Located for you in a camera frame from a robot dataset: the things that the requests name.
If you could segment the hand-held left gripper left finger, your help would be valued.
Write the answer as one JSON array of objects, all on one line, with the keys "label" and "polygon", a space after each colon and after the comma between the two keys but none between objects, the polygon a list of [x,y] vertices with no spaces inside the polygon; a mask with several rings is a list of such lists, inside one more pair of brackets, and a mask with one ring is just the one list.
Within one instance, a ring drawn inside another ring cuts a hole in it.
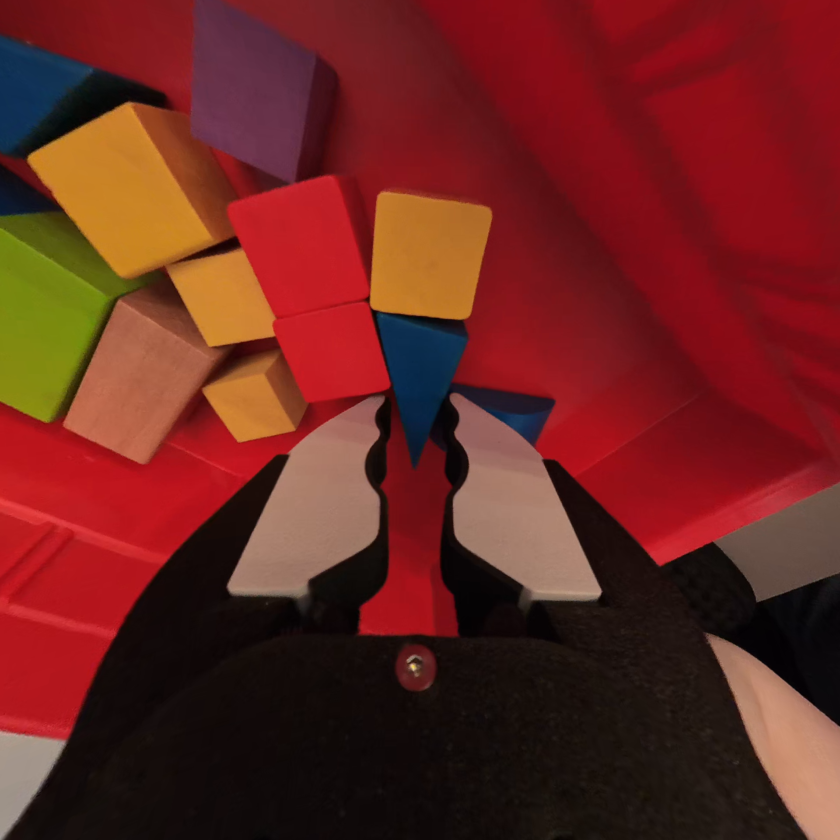
[{"label": "hand-held left gripper left finger", "polygon": [[383,484],[392,409],[366,397],[289,453],[227,581],[227,593],[291,601],[313,632],[357,634],[389,573]]}]

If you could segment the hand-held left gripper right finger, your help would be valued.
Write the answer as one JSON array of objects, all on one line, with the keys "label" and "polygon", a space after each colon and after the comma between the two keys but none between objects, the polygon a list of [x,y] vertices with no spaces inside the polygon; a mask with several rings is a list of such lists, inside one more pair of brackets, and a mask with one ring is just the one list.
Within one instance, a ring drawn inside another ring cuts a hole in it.
[{"label": "hand-held left gripper right finger", "polygon": [[599,585],[537,449],[464,394],[441,406],[450,489],[440,549],[458,635],[523,627],[535,603],[597,603]]}]

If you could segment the red wooden cube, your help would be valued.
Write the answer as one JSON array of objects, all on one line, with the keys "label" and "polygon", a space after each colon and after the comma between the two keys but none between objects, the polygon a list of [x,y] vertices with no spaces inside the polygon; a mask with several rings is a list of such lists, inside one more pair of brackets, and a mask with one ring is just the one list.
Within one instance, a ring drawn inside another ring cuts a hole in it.
[{"label": "red wooden cube", "polygon": [[367,301],[278,318],[273,326],[308,403],[390,389],[391,379]]},{"label": "red wooden cube", "polygon": [[371,227],[352,176],[240,198],[227,215],[276,319],[370,296]]}]

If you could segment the red plastic bin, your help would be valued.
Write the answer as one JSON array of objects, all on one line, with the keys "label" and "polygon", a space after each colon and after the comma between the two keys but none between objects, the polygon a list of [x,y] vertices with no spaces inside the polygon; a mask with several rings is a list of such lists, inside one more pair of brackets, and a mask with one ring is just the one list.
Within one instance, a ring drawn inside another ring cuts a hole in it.
[{"label": "red plastic bin", "polygon": [[[838,2],[231,2],[340,91],[323,163],[491,207],[462,382],[663,563],[838,478]],[[189,109],[193,2],[2,2]],[[65,739],[128,606],[295,434],[148,465],[2,406],[2,731]]]}]

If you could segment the blue half-cylinder block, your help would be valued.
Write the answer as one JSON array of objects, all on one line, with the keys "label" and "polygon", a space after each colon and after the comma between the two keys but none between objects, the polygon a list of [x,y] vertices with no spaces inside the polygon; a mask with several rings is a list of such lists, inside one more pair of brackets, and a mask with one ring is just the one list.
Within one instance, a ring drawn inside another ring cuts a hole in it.
[{"label": "blue half-cylinder block", "polygon": [[547,396],[454,383],[439,404],[425,441],[445,451],[454,438],[467,447],[477,440],[497,442],[517,435],[523,440],[520,448],[535,449],[554,405]]}]

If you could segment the tan wooden block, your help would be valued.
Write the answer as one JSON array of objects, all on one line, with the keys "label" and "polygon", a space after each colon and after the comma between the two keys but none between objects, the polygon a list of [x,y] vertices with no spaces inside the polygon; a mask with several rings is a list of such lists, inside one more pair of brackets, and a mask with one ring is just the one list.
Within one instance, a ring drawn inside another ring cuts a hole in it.
[{"label": "tan wooden block", "polygon": [[131,292],[115,304],[63,426],[146,465],[231,349],[205,342],[168,279]]}]

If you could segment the green wooden block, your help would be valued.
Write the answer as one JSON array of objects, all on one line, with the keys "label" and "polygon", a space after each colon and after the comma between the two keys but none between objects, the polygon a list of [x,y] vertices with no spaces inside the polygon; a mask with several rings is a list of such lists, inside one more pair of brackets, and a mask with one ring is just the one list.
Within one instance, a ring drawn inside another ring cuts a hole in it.
[{"label": "green wooden block", "polygon": [[163,280],[118,275],[62,212],[1,219],[1,400],[52,423],[67,411],[115,302]]}]

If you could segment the large yellow wooden block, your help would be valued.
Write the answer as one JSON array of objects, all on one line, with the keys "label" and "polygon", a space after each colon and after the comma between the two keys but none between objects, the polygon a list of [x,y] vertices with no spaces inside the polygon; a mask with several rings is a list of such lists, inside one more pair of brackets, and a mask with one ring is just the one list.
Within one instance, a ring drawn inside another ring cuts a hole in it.
[{"label": "large yellow wooden block", "polygon": [[235,236],[237,195],[180,112],[127,102],[59,137],[27,163],[124,279]]}]

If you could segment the purple wooden cube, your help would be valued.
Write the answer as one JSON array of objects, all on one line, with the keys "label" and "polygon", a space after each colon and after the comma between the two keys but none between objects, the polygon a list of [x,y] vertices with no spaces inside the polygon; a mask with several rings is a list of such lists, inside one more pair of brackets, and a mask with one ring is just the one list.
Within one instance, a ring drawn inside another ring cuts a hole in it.
[{"label": "purple wooden cube", "polygon": [[192,136],[286,184],[320,171],[339,79],[320,55],[226,2],[193,6]]}]

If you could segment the blue wooden block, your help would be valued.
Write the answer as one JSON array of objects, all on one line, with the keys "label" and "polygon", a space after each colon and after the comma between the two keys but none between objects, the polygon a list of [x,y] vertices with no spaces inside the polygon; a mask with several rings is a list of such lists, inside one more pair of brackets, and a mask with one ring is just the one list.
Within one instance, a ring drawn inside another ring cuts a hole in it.
[{"label": "blue wooden block", "polygon": [[32,152],[126,102],[165,107],[164,93],[89,64],[1,37],[1,152]]},{"label": "blue wooden block", "polygon": [[60,212],[60,207],[18,174],[1,166],[1,217]]}]

